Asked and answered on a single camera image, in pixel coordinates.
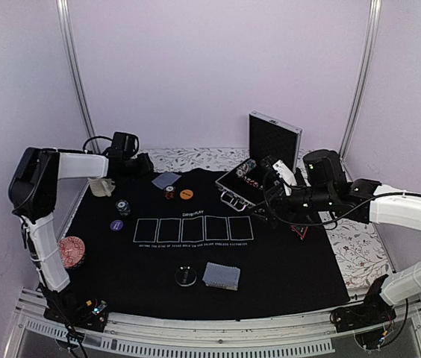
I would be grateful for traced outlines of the right aluminium frame post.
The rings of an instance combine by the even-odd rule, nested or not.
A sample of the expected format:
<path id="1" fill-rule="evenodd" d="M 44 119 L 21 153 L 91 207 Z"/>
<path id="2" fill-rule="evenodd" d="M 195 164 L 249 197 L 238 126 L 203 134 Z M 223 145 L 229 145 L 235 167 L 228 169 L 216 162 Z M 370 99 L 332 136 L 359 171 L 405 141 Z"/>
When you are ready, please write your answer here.
<path id="1" fill-rule="evenodd" d="M 352 137 L 355 132 L 358 115 L 364 98 L 364 92 L 369 76 L 369 69 L 372 62 L 372 55 L 375 50 L 375 43 L 378 37 L 378 25 L 381 16 L 382 0 L 371 0 L 369 3 L 369 15 L 367 20 L 367 29 L 364 37 L 364 46 L 361 57 L 361 64 L 358 70 L 357 81 L 354 95 L 349 110 L 348 119 L 343 132 L 343 138 L 340 143 L 339 155 L 342 161 L 349 153 Z"/>

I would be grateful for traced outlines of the orange black 100 chip stack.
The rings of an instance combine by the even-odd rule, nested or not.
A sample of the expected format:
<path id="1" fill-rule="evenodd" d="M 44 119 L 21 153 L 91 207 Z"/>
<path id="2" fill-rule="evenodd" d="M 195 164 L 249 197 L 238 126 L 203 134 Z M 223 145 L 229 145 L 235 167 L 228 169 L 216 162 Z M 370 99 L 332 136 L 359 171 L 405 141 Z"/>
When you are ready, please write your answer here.
<path id="1" fill-rule="evenodd" d="M 166 186 L 164 188 L 164 197 L 166 200 L 173 200 L 175 198 L 175 187 Z"/>

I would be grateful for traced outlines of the left poker chip row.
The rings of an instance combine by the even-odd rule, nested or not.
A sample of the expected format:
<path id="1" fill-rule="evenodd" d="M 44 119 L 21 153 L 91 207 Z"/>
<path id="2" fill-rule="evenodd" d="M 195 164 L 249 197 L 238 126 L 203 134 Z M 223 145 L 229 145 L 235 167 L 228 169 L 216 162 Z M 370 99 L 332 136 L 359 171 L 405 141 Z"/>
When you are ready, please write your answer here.
<path id="1" fill-rule="evenodd" d="M 248 159 L 241 163 L 236 169 L 235 174 L 238 178 L 244 178 L 248 173 L 255 169 L 257 163 L 253 159 Z"/>

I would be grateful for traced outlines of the red black triangle card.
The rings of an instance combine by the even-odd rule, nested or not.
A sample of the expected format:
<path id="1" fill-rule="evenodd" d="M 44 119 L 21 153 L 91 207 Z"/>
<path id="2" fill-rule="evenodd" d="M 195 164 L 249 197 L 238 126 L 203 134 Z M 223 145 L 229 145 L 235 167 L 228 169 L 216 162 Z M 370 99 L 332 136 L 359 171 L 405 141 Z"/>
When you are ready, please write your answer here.
<path id="1" fill-rule="evenodd" d="M 292 225 L 292 230 L 303 240 L 308 232 L 308 226 Z"/>

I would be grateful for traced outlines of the aluminium frame post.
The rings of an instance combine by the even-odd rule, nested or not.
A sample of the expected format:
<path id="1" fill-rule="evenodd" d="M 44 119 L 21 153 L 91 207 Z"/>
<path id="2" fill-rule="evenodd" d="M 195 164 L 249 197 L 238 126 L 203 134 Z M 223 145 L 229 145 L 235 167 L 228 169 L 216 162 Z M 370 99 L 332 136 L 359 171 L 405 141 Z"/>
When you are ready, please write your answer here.
<path id="1" fill-rule="evenodd" d="M 372 62 L 372 55 L 375 50 L 375 43 L 378 37 L 378 25 L 381 16 L 382 0 L 371 0 L 369 3 L 369 15 L 367 20 L 367 29 L 364 37 L 364 46 L 361 57 L 361 64 L 358 70 L 357 81 L 354 95 L 349 110 L 348 119 L 343 132 L 343 138 L 340 143 L 339 155 L 342 161 L 349 153 L 352 137 L 355 132 L 358 115 L 364 98 L 364 92 L 369 76 L 369 69 Z"/>
<path id="2" fill-rule="evenodd" d="M 95 136 L 93 121 L 84 91 L 84 85 L 78 65 L 78 55 L 76 52 L 75 41 L 72 32 L 72 22 L 69 12 L 69 2 L 67 0 L 57 0 L 57 15 L 60 24 L 60 31 L 63 38 L 63 45 L 68 61 L 69 72 L 72 79 L 75 95 L 78 101 L 78 107 L 84 123 L 84 130 L 88 138 Z"/>

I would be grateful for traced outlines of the small green circuit board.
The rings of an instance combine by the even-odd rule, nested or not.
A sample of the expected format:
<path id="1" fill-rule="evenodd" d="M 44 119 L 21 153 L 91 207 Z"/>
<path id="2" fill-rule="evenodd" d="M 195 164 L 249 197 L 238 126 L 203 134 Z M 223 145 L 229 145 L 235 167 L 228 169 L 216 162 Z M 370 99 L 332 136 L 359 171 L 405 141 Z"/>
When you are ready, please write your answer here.
<path id="1" fill-rule="evenodd" d="M 107 308 L 107 301 L 98 299 L 88 300 L 85 305 L 89 314 L 99 315 Z"/>

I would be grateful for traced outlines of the cream ceramic mug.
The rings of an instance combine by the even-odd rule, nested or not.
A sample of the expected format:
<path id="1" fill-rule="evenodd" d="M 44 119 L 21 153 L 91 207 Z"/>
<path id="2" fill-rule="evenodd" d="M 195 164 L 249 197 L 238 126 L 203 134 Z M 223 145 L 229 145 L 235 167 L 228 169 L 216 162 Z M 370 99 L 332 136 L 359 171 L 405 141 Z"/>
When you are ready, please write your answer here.
<path id="1" fill-rule="evenodd" d="M 99 198 L 111 197 L 115 189 L 115 184 L 110 178 L 88 178 L 91 193 Z"/>

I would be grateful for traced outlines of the left aluminium frame post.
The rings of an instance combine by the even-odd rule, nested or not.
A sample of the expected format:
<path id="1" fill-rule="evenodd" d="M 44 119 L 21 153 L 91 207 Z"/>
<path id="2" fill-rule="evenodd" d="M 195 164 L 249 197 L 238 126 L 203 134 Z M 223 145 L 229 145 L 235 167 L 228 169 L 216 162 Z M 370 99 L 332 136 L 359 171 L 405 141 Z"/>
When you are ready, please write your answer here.
<path id="1" fill-rule="evenodd" d="M 72 32 L 72 22 L 69 12 L 69 2 L 67 0 L 57 0 L 57 15 L 60 24 L 60 31 L 63 38 L 63 45 L 68 61 L 69 72 L 72 79 L 75 95 L 78 101 L 78 107 L 84 123 L 84 130 L 88 138 L 95 136 L 93 121 L 84 91 L 84 85 L 78 65 L 78 55 L 76 52 L 75 41 Z"/>

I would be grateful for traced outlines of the red dice row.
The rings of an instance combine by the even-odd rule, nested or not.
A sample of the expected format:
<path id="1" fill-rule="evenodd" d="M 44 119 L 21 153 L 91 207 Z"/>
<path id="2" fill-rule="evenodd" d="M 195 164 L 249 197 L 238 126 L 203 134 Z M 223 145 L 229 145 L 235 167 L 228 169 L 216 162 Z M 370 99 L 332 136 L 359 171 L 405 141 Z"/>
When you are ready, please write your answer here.
<path id="1" fill-rule="evenodd" d="M 259 190 L 263 189 L 262 184 L 260 182 L 258 182 L 257 180 L 245 177 L 245 182 L 253 188 L 256 188 L 256 189 L 259 189 Z"/>

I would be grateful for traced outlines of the single blue playing card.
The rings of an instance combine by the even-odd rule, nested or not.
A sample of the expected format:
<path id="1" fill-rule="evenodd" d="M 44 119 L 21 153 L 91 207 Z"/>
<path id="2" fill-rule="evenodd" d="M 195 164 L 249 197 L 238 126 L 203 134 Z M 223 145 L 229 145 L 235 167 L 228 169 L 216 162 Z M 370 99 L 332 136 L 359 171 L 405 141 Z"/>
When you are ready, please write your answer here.
<path id="1" fill-rule="evenodd" d="M 180 178 L 181 176 L 174 172 L 163 172 L 153 179 L 152 183 L 159 189 L 165 189 L 168 186 L 172 186 Z"/>

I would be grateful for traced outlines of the orange big blind button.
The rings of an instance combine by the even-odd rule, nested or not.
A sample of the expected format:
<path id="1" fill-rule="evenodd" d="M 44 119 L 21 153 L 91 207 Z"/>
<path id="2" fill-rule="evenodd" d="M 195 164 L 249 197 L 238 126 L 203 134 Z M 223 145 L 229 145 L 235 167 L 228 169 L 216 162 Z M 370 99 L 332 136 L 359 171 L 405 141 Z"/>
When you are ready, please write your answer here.
<path id="1" fill-rule="evenodd" d="M 191 189 L 184 189 L 180 192 L 179 196 L 183 200 L 190 200 L 194 196 L 194 193 Z"/>

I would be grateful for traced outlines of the blue green 50 chip stack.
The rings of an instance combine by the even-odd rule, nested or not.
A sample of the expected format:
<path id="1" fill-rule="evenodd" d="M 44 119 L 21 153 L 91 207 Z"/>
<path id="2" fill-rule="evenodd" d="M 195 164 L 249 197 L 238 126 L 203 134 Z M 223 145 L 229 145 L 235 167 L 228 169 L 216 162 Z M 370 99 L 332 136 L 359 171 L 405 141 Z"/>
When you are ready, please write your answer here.
<path id="1" fill-rule="evenodd" d="M 126 200 L 119 200 L 116 202 L 116 209 L 121 216 L 129 216 L 131 209 Z"/>

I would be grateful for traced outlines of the aluminium poker chip case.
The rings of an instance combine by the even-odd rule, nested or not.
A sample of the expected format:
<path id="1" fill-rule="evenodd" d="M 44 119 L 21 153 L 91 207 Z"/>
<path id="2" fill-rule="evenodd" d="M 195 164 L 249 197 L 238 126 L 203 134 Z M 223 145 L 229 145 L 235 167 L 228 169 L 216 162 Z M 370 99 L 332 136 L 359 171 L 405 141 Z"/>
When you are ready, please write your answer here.
<path id="1" fill-rule="evenodd" d="M 278 180 L 273 163 L 282 160 L 291 171 L 296 169 L 301 137 L 301 128 L 252 111 L 249 114 L 249 155 L 216 180 L 221 201 L 237 212 L 261 204 L 263 188 L 271 188 Z"/>

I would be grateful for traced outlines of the black poker table mat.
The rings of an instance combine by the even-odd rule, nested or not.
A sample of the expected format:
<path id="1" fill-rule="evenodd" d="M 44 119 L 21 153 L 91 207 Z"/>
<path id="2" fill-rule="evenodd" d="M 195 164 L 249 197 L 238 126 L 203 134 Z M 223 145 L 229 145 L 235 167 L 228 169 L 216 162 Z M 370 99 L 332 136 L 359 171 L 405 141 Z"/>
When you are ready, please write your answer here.
<path id="1" fill-rule="evenodd" d="M 178 320 L 240 320 L 346 304 L 349 293 L 328 236 L 305 237 L 220 200 L 218 172 L 181 173 L 166 198 L 154 176 L 86 191 L 67 233 L 84 242 L 70 271 L 79 302 L 101 299 L 115 313 Z"/>

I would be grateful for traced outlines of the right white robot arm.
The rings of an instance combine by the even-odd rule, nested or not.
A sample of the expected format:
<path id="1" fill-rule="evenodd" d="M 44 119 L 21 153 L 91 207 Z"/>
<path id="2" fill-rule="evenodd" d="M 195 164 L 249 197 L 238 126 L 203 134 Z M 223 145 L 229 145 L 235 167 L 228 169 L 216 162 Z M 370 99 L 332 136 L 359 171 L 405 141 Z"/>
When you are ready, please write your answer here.
<path id="1" fill-rule="evenodd" d="M 337 152 L 321 149 L 303 158 L 307 182 L 283 160 L 269 155 L 261 160 L 263 182 L 276 179 L 278 186 L 263 189 L 266 214 L 288 226 L 302 226 L 305 214 L 333 213 L 331 223 L 348 219 L 372 224 L 381 233 L 409 233 L 414 242 L 421 236 L 421 193 L 397 189 L 377 180 L 349 181 Z M 421 254 L 412 265 L 384 274 L 369 288 L 358 319 L 373 325 L 387 307 L 421 294 Z"/>

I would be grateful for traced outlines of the clear dealer button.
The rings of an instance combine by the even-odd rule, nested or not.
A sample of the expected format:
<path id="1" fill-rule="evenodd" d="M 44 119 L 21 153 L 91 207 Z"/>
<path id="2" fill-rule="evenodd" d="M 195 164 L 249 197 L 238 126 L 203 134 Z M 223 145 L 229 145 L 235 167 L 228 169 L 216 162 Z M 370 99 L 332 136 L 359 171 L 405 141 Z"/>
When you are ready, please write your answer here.
<path id="1" fill-rule="evenodd" d="M 190 287 L 197 280 L 197 273 L 190 266 L 181 266 L 175 272 L 175 282 L 181 287 Z"/>

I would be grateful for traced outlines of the red patterned round tin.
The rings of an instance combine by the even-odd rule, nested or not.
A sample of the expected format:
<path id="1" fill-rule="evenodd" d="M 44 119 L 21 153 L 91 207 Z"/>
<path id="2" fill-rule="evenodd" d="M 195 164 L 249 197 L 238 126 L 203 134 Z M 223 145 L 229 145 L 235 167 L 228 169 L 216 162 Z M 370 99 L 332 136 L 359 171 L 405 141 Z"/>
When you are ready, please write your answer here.
<path id="1" fill-rule="evenodd" d="M 58 242 L 60 258 L 66 270 L 79 267 L 85 260 L 84 241 L 77 236 L 67 236 Z"/>

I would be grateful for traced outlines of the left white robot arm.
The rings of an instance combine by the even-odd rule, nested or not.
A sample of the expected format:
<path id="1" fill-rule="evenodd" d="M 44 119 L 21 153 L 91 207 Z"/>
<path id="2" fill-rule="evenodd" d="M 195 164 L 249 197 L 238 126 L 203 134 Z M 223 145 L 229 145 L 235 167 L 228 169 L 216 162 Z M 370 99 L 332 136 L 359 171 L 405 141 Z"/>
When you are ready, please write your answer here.
<path id="1" fill-rule="evenodd" d="M 95 154 L 80 150 L 33 148 L 25 150 L 8 189 L 12 213 L 22 225 L 22 237 L 40 282 L 53 292 L 70 282 L 58 252 L 53 212 L 59 180 L 87 179 L 94 194 L 109 196 L 123 178 L 139 178 L 152 172 L 148 154 L 141 153 L 136 135 L 116 132 L 110 145 Z"/>

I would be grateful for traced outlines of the purple small blind button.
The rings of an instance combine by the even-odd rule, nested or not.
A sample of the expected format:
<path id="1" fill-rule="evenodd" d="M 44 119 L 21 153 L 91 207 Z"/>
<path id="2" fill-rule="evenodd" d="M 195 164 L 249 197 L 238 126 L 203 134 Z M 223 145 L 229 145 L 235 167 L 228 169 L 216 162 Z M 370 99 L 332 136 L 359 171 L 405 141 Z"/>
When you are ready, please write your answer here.
<path id="1" fill-rule="evenodd" d="M 121 231 L 123 229 L 124 223 L 122 220 L 114 220 L 110 223 L 110 229 L 114 232 Z"/>

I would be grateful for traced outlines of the blue playing card deck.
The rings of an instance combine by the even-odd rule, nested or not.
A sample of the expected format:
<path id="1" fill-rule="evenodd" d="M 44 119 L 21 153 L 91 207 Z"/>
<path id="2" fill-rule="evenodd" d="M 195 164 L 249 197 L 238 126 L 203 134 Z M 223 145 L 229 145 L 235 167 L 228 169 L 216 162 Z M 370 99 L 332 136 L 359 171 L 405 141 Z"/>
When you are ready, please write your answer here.
<path id="1" fill-rule="evenodd" d="M 202 280 L 208 287 L 237 291 L 240 269 L 233 266 L 207 263 Z"/>

